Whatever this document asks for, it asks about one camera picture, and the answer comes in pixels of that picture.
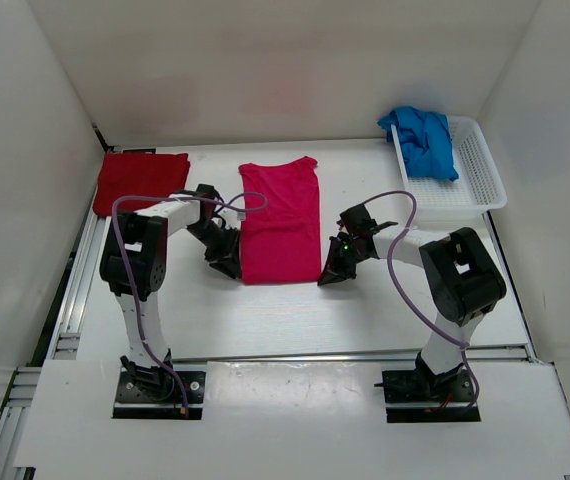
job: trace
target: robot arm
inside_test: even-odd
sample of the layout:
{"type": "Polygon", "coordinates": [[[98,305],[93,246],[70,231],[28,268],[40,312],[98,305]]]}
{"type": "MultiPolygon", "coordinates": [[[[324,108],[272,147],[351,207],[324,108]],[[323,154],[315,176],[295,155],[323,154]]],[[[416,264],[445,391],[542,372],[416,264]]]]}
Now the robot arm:
{"type": "MultiPolygon", "coordinates": [[[[330,237],[330,251],[318,285],[356,278],[356,265],[368,258],[385,259],[404,228],[377,224],[364,204],[340,215],[341,232],[330,237]]],[[[396,245],[394,260],[425,270],[438,314],[430,322],[459,344],[468,344],[484,315],[505,296],[506,286],[476,232],[462,228],[442,235],[410,230],[396,245]]],[[[442,396],[461,370],[461,348],[433,332],[416,358],[408,399],[442,396]]]]}
{"type": "MultiPolygon", "coordinates": [[[[209,199],[220,198],[214,187],[199,185],[195,192],[185,194],[209,199]]],[[[136,212],[120,212],[118,226],[126,245],[136,289],[141,304],[141,324],[147,347],[171,367],[171,352],[161,330],[157,292],[165,279],[167,239],[187,229],[206,247],[205,260],[223,274],[235,279],[241,276],[239,231],[225,228],[215,220],[215,205],[198,200],[170,201],[136,212]]],[[[141,340],[134,297],[127,279],[123,258],[116,241],[114,224],[110,227],[100,263],[101,278],[109,284],[121,307],[129,340],[129,355],[122,357],[123,366],[131,377],[144,385],[147,392],[163,395],[167,375],[149,356],[141,340]]]]}

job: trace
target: pink t-shirt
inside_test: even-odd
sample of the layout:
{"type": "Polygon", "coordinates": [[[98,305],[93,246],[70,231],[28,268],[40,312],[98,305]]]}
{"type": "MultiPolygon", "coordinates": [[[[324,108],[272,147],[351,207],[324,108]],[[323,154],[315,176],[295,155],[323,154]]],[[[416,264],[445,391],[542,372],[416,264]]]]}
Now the pink t-shirt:
{"type": "MultiPolygon", "coordinates": [[[[317,161],[303,157],[286,165],[238,167],[245,192],[259,192],[267,208],[247,213],[241,224],[243,282],[316,282],[321,273],[320,191],[317,161]]],[[[245,197],[247,208],[263,200],[245,197]]]]}

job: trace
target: cable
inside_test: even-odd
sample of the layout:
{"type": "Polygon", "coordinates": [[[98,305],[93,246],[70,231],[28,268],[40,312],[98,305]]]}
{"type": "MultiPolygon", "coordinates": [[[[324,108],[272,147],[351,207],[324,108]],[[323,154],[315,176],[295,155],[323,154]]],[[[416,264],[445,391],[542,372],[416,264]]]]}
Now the cable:
{"type": "MultiPolygon", "coordinates": [[[[267,198],[266,198],[264,195],[262,195],[262,194],[259,194],[259,195],[261,195],[263,198],[265,198],[265,201],[267,201],[267,198]]],[[[238,195],[233,196],[233,197],[230,199],[230,201],[227,202],[227,203],[225,203],[225,201],[219,196],[218,198],[220,198],[220,200],[221,200],[223,203],[225,203],[225,205],[222,205],[222,206],[220,206],[219,208],[217,208],[216,210],[214,210],[214,215],[218,214],[218,213],[219,213],[221,210],[223,210],[226,206],[231,205],[231,204],[234,203],[236,200],[238,200],[239,198],[242,198],[242,197],[244,197],[244,196],[245,196],[245,193],[239,193],[238,195]]]]}
{"type": "Polygon", "coordinates": [[[436,324],[434,324],[434,322],[432,322],[429,318],[427,318],[427,316],[425,316],[425,314],[420,311],[420,309],[416,306],[416,304],[412,301],[412,299],[409,298],[409,295],[407,295],[405,289],[403,289],[403,286],[399,282],[398,277],[396,276],[396,272],[394,271],[394,264],[392,262],[394,249],[396,248],[396,245],[398,245],[400,241],[403,238],[405,238],[405,236],[409,233],[409,229],[412,225],[412,222],[414,221],[414,217],[416,216],[416,209],[418,206],[416,197],[412,195],[410,192],[407,192],[405,190],[391,190],[389,192],[384,192],[384,193],[379,193],[378,195],[374,195],[373,197],[368,198],[362,203],[364,205],[366,203],[371,202],[372,200],[376,200],[378,198],[385,197],[388,195],[405,195],[409,197],[409,199],[412,201],[412,211],[410,212],[409,217],[407,218],[405,227],[403,228],[403,231],[399,233],[396,236],[396,238],[392,241],[391,245],[389,246],[389,250],[387,251],[387,269],[389,271],[389,276],[391,277],[392,282],[396,287],[396,290],[398,291],[399,295],[401,296],[405,304],[410,308],[412,312],[414,312],[414,314],[419,318],[419,320],[421,320],[427,327],[429,327],[434,333],[439,335],[441,338],[445,339],[452,345],[456,345],[458,348],[460,348],[463,365],[467,369],[469,376],[472,379],[472,382],[474,383],[474,396],[472,397],[472,400],[469,402],[469,404],[467,404],[467,406],[464,409],[464,411],[467,411],[474,406],[480,394],[480,384],[478,382],[478,379],[476,378],[476,375],[474,375],[474,372],[472,372],[472,369],[469,366],[469,362],[467,361],[467,355],[465,354],[465,350],[469,348],[469,343],[461,342],[460,340],[452,337],[451,335],[444,332],[441,328],[439,328],[436,324]]]}
{"type": "Polygon", "coordinates": [[[161,403],[164,402],[165,400],[167,400],[172,393],[175,393],[176,391],[176,379],[174,377],[172,377],[172,388],[170,388],[169,393],[167,395],[165,395],[163,398],[158,399],[158,398],[153,398],[149,395],[149,393],[145,393],[145,395],[147,396],[147,398],[149,398],[151,401],[155,402],[155,403],[161,403]]]}
{"type": "Polygon", "coordinates": [[[123,265],[125,267],[125,273],[127,275],[127,281],[128,281],[129,286],[132,290],[132,296],[134,297],[134,308],[136,310],[136,326],[138,328],[138,336],[141,339],[141,343],[143,344],[143,348],[145,349],[147,354],[150,356],[150,358],[154,361],[154,363],[156,363],[160,368],[162,368],[167,373],[169,373],[174,378],[174,380],[176,380],[176,383],[178,383],[178,387],[181,391],[181,395],[183,396],[182,406],[184,409],[185,417],[187,417],[187,418],[189,418],[189,407],[188,407],[188,403],[187,403],[187,392],[185,390],[185,385],[183,385],[183,381],[181,380],[181,377],[178,375],[178,373],[176,373],[174,371],[173,368],[171,368],[171,367],[167,366],[165,363],[163,363],[163,361],[160,360],[154,354],[154,352],[152,352],[152,349],[149,347],[149,345],[147,345],[147,337],[145,336],[145,330],[143,329],[143,317],[141,314],[141,299],[138,295],[138,289],[136,288],[136,282],[134,281],[134,273],[132,272],[132,265],[130,264],[129,256],[127,255],[127,249],[125,248],[125,241],[123,240],[123,234],[121,233],[121,230],[120,230],[119,225],[118,225],[118,206],[121,203],[129,201],[129,200],[141,200],[141,201],[146,201],[146,202],[199,201],[199,202],[204,202],[204,203],[212,203],[214,205],[221,205],[223,207],[227,207],[230,210],[234,210],[236,212],[256,212],[258,210],[262,210],[265,207],[267,207],[267,203],[268,203],[267,197],[265,197],[265,195],[258,193],[258,192],[245,192],[245,193],[237,195],[231,201],[234,201],[236,198],[240,198],[240,197],[246,196],[246,195],[259,196],[264,200],[264,202],[260,207],[238,208],[238,207],[232,206],[231,204],[224,203],[220,200],[213,200],[210,198],[202,198],[202,197],[193,197],[193,196],[188,196],[188,195],[180,196],[180,197],[148,197],[148,196],[144,196],[144,195],[125,195],[125,196],[122,196],[122,197],[116,199],[116,201],[112,204],[112,223],[114,224],[114,234],[116,235],[116,243],[118,244],[118,249],[120,250],[121,256],[123,257],[123,265]]]}
{"type": "Polygon", "coordinates": [[[452,398],[454,397],[454,394],[452,392],[449,392],[447,394],[447,396],[445,397],[445,400],[443,400],[441,402],[441,404],[436,407],[436,408],[428,408],[427,410],[425,410],[427,413],[436,413],[436,412],[440,412],[441,410],[443,410],[445,407],[447,407],[447,405],[449,405],[449,402],[452,401],[452,398]]]}

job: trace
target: blue cloth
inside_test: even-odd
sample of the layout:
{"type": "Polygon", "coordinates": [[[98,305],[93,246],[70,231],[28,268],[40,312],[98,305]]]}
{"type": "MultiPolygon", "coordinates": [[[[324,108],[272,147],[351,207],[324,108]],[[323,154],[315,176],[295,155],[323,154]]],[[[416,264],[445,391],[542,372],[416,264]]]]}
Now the blue cloth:
{"type": "Polygon", "coordinates": [[[378,125],[387,131],[388,142],[393,141],[391,126],[396,125],[409,177],[452,181],[458,178],[454,169],[452,137],[445,115],[400,107],[381,118],[378,125]]]}

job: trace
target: white panel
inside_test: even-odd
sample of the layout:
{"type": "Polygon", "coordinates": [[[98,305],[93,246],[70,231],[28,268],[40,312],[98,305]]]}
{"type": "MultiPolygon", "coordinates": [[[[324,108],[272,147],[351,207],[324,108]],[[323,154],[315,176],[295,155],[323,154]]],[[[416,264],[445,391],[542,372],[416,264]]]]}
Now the white panel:
{"type": "MultiPolygon", "coordinates": [[[[243,189],[238,173],[242,163],[278,165],[304,155],[316,158],[323,262],[329,236],[338,231],[340,212],[402,187],[394,148],[384,140],[221,145],[185,151],[191,161],[187,187],[211,184],[227,199],[243,189]]],[[[368,204],[368,209],[378,222],[404,222],[405,206],[405,198],[384,198],[368,204]]],[[[442,232],[443,237],[460,226],[454,224],[442,232]]],[[[482,219],[469,226],[476,228],[496,258],[482,219]]],[[[245,286],[209,268],[203,253],[203,245],[187,232],[169,240],[167,275],[158,297],[163,332],[176,358],[420,349],[429,337],[427,327],[396,293],[384,261],[363,262],[355,281],[323,288],[315,283],[245,286]]],[[[400,263],[397,270],[411,297],[435,318],[424,271],[400,263]]],[[[472,339],[475,346],[527,342],[511,292],[472,339]]],[[[77,358],[109,360],[127,352],[123,315],[96,269],[77,358]]]]}
{"type": "Polygon", "coordinates": [[[381,136],[476,116],[538,0],[30,0],[108,142],[381,136]]]}
{"type": "Polygon", "coordinates": [[[508,190],[494,215],[537,352],[570,406],[570,2],[544,0],[484,115],[508,190]]]}
{"type": "Polygon", "coordinates": [[[208,365],[203,420],[113,420],[117,362],[49,361],[16,456],[37,479],[562,480],[554,369],[473,364],[482,422],[389,425],[377,364],[208,365]]]}
{"type": "Polygon", "coordinates": [[[100,158],[29,7],[0,0],[0,403],[31,357],[100,158]]]}

